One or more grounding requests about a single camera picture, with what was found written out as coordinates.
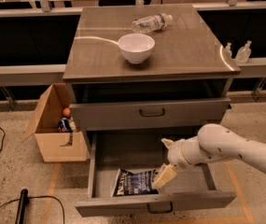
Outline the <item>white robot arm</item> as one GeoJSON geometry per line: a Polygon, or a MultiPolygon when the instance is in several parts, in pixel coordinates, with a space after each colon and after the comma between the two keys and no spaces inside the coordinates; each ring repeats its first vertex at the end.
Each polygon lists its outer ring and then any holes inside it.
{"type": "Polygon", "coordinates": [[[154,189],[173,180],[179,169],[225,159],[238,159],[266,174],[266,144],[243,138],[219,124],[206,124],[189,139],[161,141],[168,149],[169,163],[163,164],[154,177],[154,189]]]}

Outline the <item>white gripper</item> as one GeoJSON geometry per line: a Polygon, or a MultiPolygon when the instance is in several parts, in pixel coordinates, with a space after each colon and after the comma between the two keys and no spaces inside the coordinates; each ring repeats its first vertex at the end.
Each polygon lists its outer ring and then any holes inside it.
{"type": "Polygon", "coordinates": [[[177,168],[183,169],[196,164],[206,163],[207,153],[199,146],[197,137],[173,141],[161,140],[168,149],[167,159],[171,164],[163,164],[154,176],[152,188],[161,189],[177,176],[177,168]]]}

